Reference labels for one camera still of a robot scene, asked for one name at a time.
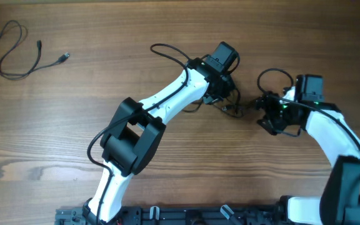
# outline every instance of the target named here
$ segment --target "coiled black cable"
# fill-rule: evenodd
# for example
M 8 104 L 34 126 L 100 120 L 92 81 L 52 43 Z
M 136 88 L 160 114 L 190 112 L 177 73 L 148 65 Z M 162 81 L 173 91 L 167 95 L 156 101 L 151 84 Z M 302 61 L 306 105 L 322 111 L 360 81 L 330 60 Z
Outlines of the coiled black cable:
M 16 24 L 15 26 L 17 26 L 19 28 L 20 33 L 19 33 L 19 38 L 17 39 L 16 43 L 10 48 L 10 50 L 8 52 L 6 52 L 0 58 L 0 76 L 2 76 L 3 78 L 6 78 L 6 79 L 11 80 L 11 81 L 22 80 L 22 79 L 26 78 L 28 75 L 30 75 L 31 73 L 33 73 L 34 71 L 37 71 L 39 69 L 48 68 L 48 67 L 55 66 L 55 65 L 63 63 L 70 56 L 69 53 L 65 53 L 61 57 L 59 57 L 59 59 L 57 61 L 55 61 L 55 62 L 53 62 L 51 64 L 48 64 L 46 66 L 41 66 L 41 67 L 36 68 L 36 66 L 38 65 L 38 62 L 41 59 L 41 48 L 42 48 L 41 41 L 37 41 L 38 54 L 37 54 L 36 62 L 33 64 L 33 66 L 29 69 L 28 72 L 25 72 L 23 74 L 4 72 L 2 70 L 2 63 L 3 63 L 4 59 L 6 58 L 6 56 L 8 56 L 9 53 L 11 53 L 11 51 L 13 51 L 16 47 L 18 47 L 28 36 L 28 29 L 25 26 L 19 24 L 19 22 L 17 22 L 16 20 L 10 20 L 5 24 L 2 31 L 0 32 L 0 40 L 1 40 L 2 36 L 4 34 L 6 34 L 6 32 L 8 32 L 10 29 L 12 29 L 12 28 L 9 28 L 8 30 L 6 30 L 8 25 L 11 24 L 11 23 Z M 22 38 L 22 36 L 23 36 L 23 29 L 22 28 L 24 28 L 25 31 L 26 31 L 26 34 L 25 34 L 25 36 L 23 38 Z
M 288 73 L 286 72 L 285 70 L 283 69 L 278 69 L 278 68 L 269 68 L 269 69 L 265 69 L 263 72 L 260 73 L 260 75 L 257 77 L 257 81 L 256 81 L 256 84 L 257 84 L 257 88 L 259 88 L 259 90 L 261 90 L 263 93 L 267 93 L 262 87 L 261 87 L 261 77 L 266 74 L 267 72 L 270 72 L 270 71 L 277 71 L 277 72 L 280 72 L 280 73 L 283 73 L 285 74 L 291 81 L 291 85 L 290 87 L 293 87 L 294 86 L 294 79 L 293 77 Z

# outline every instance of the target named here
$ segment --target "wire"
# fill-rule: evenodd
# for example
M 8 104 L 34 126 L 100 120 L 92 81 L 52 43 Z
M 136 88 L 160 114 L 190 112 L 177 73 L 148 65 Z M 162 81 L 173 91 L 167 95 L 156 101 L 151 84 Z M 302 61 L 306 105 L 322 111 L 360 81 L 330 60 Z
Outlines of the wire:
M 232 68 L 230 71 L 228 71 L 227 74 L 233 73 L 237 69 L 238 65 L 240 64 L 240 61 L 241 61 L 240 54 L 237 53 L 237 64 L 235 65 L 234 68 Z
M 263 76 L 263 74 L 266 74 L 266 73 L 269 72 L 269 71 L 278 71 L 278 72 L 280 72 L 280 73 L 285 74 L 285 75 L 290 79 L 290 81 L 291 81 L 290 87 L 293 87 L 293 86 L 294 86 L 294 79 L 293 79 L 293 77 L 291 77 L 291 75 L 290 75 L 288 72 L 286 72 L 286 71 L 283 70 L 283 69 L 270 68 L 270 69 L 267 69 L 267 70 L 264 70 L 263 72 L 261 72 L 260 75 L 257 77 L 257 81 L 256 81 L 256 83 L 257 83 L 257 88 L 259 88 L 259 90 L 261 90 L 263 93 L 267 93 L 267 92 L 261 87 L 261 77 Z
M 14 23 L 16 24 L 15 26 L 13 27 L 10 27 L 7 29 L 7 26 L 11 23 Z M 2 76 L 3 78 L 6 78 L 8 80 L 11 80 L 11 81 L 18 81 L 18 80 L 21 80 L 21 79 L 24 79 L 26 78 L 28 75 L 30 75 L 31 73 L 33 73 L 34 71 L 37 71 L 39 69 L 44 69 L 44 68 L 48 68 L 48 67 L 51 67 L 51 66 L 55 66 L 55 65 L 58 65 L 58 64 L 61 64 L 63 63 L 65 60 L 68 59 L 68 57 L 70 56 L 69 53 L 66 53 L 64 55 L 62 55 L 56 62 L 54 63 L 51 63 L 49 65 L 46 65 L 46 66 L 41 66 L 39 68 L 36 68 L 36 66 L 38 65 L 38 62 L 40 61 L 40 58 L 41 58 L 41 48 L 42 48 L 42 44 L 41 44 L 41 41 L 37 41 L 37 48 L 38 48 L 38 54 L 37 54 L 37 58 L 36 58 L 36 62 L 33 64 L 33 66 L 29 69 L 28 72 L 25 72 L 23 74 L 16 74 L 16 73 L 10 73 L 10 72 L 3 72 L 2 71 L 2 63 L 4 61 L 4 59 L 6 58 L 6 56 L 8 56 L 9 53 L 11 53 L 11 51 L 13 51 L 16 47 L 18 47 L 28 36 L 28 29 L 23 26 L 23 25 L 20 25 L 19 22 L 17 22 L 16 20 L 10 20 L 8 21 L 5 26 L 3 27 L 2 31 L 0 32 L 0 40 L 2 38 L 2 36 L 4 34 L 6 34 L 8 31 L 10 31 L 12 28 L 15 28 L 15 27 L 18 27 L 19 28 L 19 39 L 16 41 L 16 43 L 10 48 L 10 50 L 8 52 L 6 52 L 1 58 L 0 58 L 0 76 Z M 26 34 L 25 36 L 22 38 L 23 36 L 23 30 L 22 28 L 24 28 L 24 30 L 26 31 Z
M 203 101 L 203 99 L 201 98 L 199 101 L 193 101 L 191 104 L 199 104 L 201 101 Z
M 195 109 L 193 109 L 193 110 L 185 110 L 185 109 L 183 109 L 182 111 L 185 112 L 185 113 L 196 113 L 198 111 L 198 109 L 201 107 L 201 105 L 203 104 L 203 102 L 204 101 L 201 99 L 199 102 L 196 103 L 197 107 Z
M 201 59 L 205 59 L 206 57 L 208 57 L 209 54 L 206 54 L 205 56 L 203 56 Z
M 273 126 L 272 126 L 272 128 L 273 128 L 274 131 L 276 131 L 277 133 L 279 133 L 279 134 L 285 134 L 285 135 L 290 136 L 290 137 L 292 137 L 292 138 L 298 138 L 298 137 L 301 135 L 301 130 L 302 130 L 302 128 L 299 128 L 298 131 L 297 131 L 297 134 L 291 134 L 291 133 L 288 133 L 288 132 L 285 132 L 285 131 L 277 130 L 277 129 L 275 129 Z
M 226 115 L 228 115 L 228 116 L 230 116 L 230 117 L 232 117 L 232 118 L 241 119 L 241 118 L 244 116 L 244 113 L 243 113 L 242 111 L 240 111 L 240 112 L 241 112 L 241 115 L 240 115 L 240 116 L 237 116 L 236 114 L 233 115 L 233 114 L 228 113 L 227 111 L 223 110 L 223 108 L 221 108 L 221 107 L 219 107 L 219 106 L 217 106 L 217 105 L 214 105 L 214 104 L 213 104 L 213 107 L 215 107 L 216 109 L 220 110 L 222 113 L 224 113 L 224 114 L 226 114 Z
M 188 69 L 187 67 L 179 60 L 171 57 L 171 56 L 168 56 L 167 54 L 163 54 L 161 52 L 158 52 L 158 51 L 155 51 L 153 49 L 153 47 L 155 46 L 164 46 L 164 47 L 168 47 L 168 48 L 171 48 L 179 53 L 181 53 L 183 56 L 185 56 L 188 60 L 190 60 L 190 58 L 184 53 L 182 52 L 180 49 L 174 47 L 174 46 L 171 46 L 171 45 L 168 45 L 168 44 L 153 44 L 151 47 L 150 47 L 150 50 L 153 52 L 153 53 L 156 53 L 160 56 L 163 56 L 165 58 L 168 58 L 168 59 L 171 59 L 173 60 L 174 62 L 178 63 L 186 72 L 186 79 L 184 80 L 184 82 L 180 85 L 179 88 L 177 88 L 174 92 L 172 92 L 170 95 L 166 96 L 164 99 L 160 100 L 159 102 L 155 103 L 154 105 L 152 105 L 151 107 L 145 109 L 143 112 L 139 112 L 139 113 L 136 113 L 136 114 L 132 114 L 132 115 L 129 115 L 129 116 L 126 116 L 112 124 L 110 124 L 109 126 L 105 127 L 102 131 L 100 131 L 90 142 L 88 148 L 87 148 L 87 157 L 88 159 L 95 165 L 97 166 L 101 166 L 102 168 L 104 169 L 107 169 L 109 171 L 109 177 L 107 179 L 107 183 L 104 187 L 104 190 L 102 191 L 102 194 L 101 194 L 101 198 L 99 200 L 99 203 L 98 203 L 98 209 L 97 209 L 97 214 L 96 214 L 96 225 L 99 224 L 99 214 L 101 213 L 101 206 L 103 204 L 103 199 L 105 198 L 105 194 L 106 194 L 106 191 L 108 190 L 108 187 L 109 187 L 109 183 L 111 182 L 112 180 L 112 177 L 114 176 L 111 168 L 109 168 L 107 165 L 104 165 L 103 163 L 100 163 L 100 162 L 97 162 L 95 159 L 93 159 L 93 157 L 91 156 L 91 149 L 93 148 L 95 142 L 102 136 L 104 135 L 106 132 L 108 132 L 110 129 L 116 127 L 117 125 L 123 123 L 124 121 L 128 121 L 132 118 L 135 118 L 135 117 L 138 117 L 138 116 L 141 116 L 143 115 L 145 112 L 148 112 L 148 111 L 151 111 L 155 108 L 159 108 L 159 105 L 161 105 L 163 102 L 167 101 L 168 99 L 170 99 L 171 97 L 173 97 L 175 94 L 177 94 L 182 88 L 184 88 L 187 83 L 188 83 L 188 78 L 189 78 L 189 72 L 188 72 Z
M 359 141 L 355 138 L 355 136 L 352 134 L 352 132 L 338 119 L 336 119 L 334 116 L 330 115 L 329 113 L 321 110 L 321 109 L 316 109 L 315 107 L 312 107 L 312 106 L 308 106 L 307 104 L 303 104 L 303 103 L 300 103 L 300 102 L 296 102 L 296 101 L 292 101 L 292 100 L 288 100 L 288 99 L 284 99 L 282 97 L 277 97 L 273 94 L 270 94 L 268 93 L 267 91 L 265 91 L 261 85 L 260 85 L 260 78 L 263 76 L 263 74 L 269 72 L 269 71 L 279 71 L 283 74 L 285 74 L 288 78 L 290 78 L 291 80 L 291 87 L 294 86 L 294 80 L 293 78 L 291 77 L 291 75 L 282 70 L 282 69 L 278 69 L 278 68 L 270 68 L 270 69 L 267 69 L 265 71 L 263 71 L 257 78 L 257 86 L 258 88 L 267 96 L 267 97 L 270 97 L 270 98 L 274 98 L 274 99 L 277 99 L 279 101 L 285 101 L 287 103 L 291 103 L 291 104 L 295 104 L 295 105 L 298 105 L 298 106 L 302 106 L 302 107 L 305 107 L 305 108 L 308 108 L 312 111 L 317 111 L 325 116 L 327 116 L 328 118 L 330 118 L 331 120 L 333 120 L 338 126 L 340 126 L 347 134 L 348 136 L 352 139 L 352 141 L 354 142 L 354 144 L 356 145 L 356 147 L 358 148 L 358 150 L 360 151 L 360 143 Z
M 237 91 L 237 99 L 236 99 L 236 103 L 234 103 L 234 107 L 236 107 L 235 110 L 234 110 L 234 112 L 237 114 L 237 113 L 238 113 L 238 107 L 239 107 L 240 100 L 241 100 L 241 93 L 240 93 L 240 91 L 238 90 L 238 88 L 235 88 L 235 90 Z

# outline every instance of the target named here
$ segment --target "cable connector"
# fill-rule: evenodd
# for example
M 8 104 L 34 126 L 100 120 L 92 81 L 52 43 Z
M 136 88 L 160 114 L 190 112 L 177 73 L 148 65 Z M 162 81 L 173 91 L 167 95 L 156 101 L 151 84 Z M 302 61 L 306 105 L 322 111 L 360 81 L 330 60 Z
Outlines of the cable connector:
M 228 104 L 228 105 L 223 106 L 223 107 L 222 107 L 222 110 L 223 110 L 223 111 L 227 111 L 227 110 L 231 110 L 231 109 L 234 109 L 234 108 L 235 108 L 234 105 Z
M 57 61 L 59 63 L 63 63 L 64 61 L 66 61 L 69 58 L 70 54 L 67 52 L 65 54 L 63 54 L 61 57 L 59 57 L 59 59 L 57 59 Z

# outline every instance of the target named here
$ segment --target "white robotic arm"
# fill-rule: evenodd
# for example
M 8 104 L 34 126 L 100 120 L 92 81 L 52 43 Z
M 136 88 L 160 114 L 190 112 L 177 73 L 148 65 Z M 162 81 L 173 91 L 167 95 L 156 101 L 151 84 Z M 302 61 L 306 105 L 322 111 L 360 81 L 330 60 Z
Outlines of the white robotic arm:
M 117 109 L 101 139 L 104 165 L 109 170 L 104 169 L 96 195 L 83 206 L 83 216 L 90 223 L 108 222 L 119 212 L 131 178 L 140 173 L 152 159 L 166 124 L 178 112 L 203 97 L 205 104 L 215 103 L 236 89 L 230 74 L 239 64 L 239 55 L 225 42 L 219 44 L 212 56 L 206 55 L 202 59 L 186 56 L 189 59 L 187 66 L 153 50 L 154 46 L 166 46 L 186 56 L 183 52 L 167 44 L 151 46 L 152 52 L 176 61 L 184 70 L 174 82 L 157 94 L 138 103 L 127 98 Z M 237 65 L 229 71 L 236 59 Z M 144 132 L 138 136 L 127 127 L 128 123 L 138 124 Z
M 193 101 L 201 99 L 204 96 L 208 89 L 209 83 L 205 80 L 204 76 L 195 69 L 188 69 L 188 71 L 189 79 L 187 86 L 182 88 L 173 97 L 162 103 L 159 108 L 151 110 L 149 112 L 151 116 L 154 118 L 159 117 L 162 119 L 164 124 L 167 124 L 184 107 Z M 143 103 L 142 108 L 150 108 L 152 105 L 171 94 L 173 90 L 176 90 L 181 86 L 185 80 L 185 77 L 186 73 L 183 71 L 175 81 L 165 87 L 162 91 L 147 99 L 141 100 L 140 103 Z M 122 176 L 121 171 L 113 163 L 104 161 L 104 164 L 111 168 L 114 173 L 114 177 L 111 179 L 111 182 L 109 183 L 108 189 L 106 191 L 99 218 L 103 221 L 110 221 L 119 212 L 122 206 L 122 198 L 134 174 L 131 173 L 128 176 Z M 88 204 L 91 212 L 94 215 L 97 214 L 99 200 L 101 199 L 103 190 L 107 184 L 108 177 L 109 171 L 104 169 L 97 192 Z
M 352 132 L 340 112 L 326 112 L 340 120 Z M 346 131 L 320 112 L 314 111 L 309 114 L 306 132 L 320 145 L 331 167 L 334 167 L 339 156 L 354 156 L 360 159 L 360 151 Z M 319 213 L 320 201 L 320 197 L 291 197 L 288 200 L 288 218 L 295 223 L 322 224 Z

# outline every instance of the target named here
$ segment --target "wood grain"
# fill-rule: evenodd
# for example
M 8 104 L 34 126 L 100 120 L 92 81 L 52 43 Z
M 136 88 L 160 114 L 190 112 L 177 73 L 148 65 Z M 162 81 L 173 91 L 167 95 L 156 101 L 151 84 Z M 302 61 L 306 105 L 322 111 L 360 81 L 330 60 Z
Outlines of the wood grain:
M 149 51 L 168 43 L 190 57 L 234 46 L 234 73 L 245 103 L 256 78 L 279 67 L 293 76 L 325 77 L 325 97 L 360 137 L 360 1 L 169 1 L 0 6 L 0 29 L 17 19 L 29 36 L 4 62 L 31 67 L 71 53 L 62 65 L 25 80 L 0 77 L 0 224 L 52 224 L 54 210 L 93 196 L 101 170 L 86 157 L 93 136 L 126 97 L 146 98 L 181 68 Z M 0 56 L 17 38 L 1 41 Z M 287 79 L 270 74 L 266 89 Z M 270 136 L 262 112 L 232 119 L 210 106 L 177 115 L 148 167 L 129 186 L 124 205 L 273 203 L 281 195 L 320 195 L 331 170 L 307 134 Z M 93 149 L 99 158 L 100 147 Z
M 0 4 L 57 4 L 57 3 L 116 3 L 116 2 L 150 2 L 150 1 L 182 1 L 182 0 L 0 0 Z

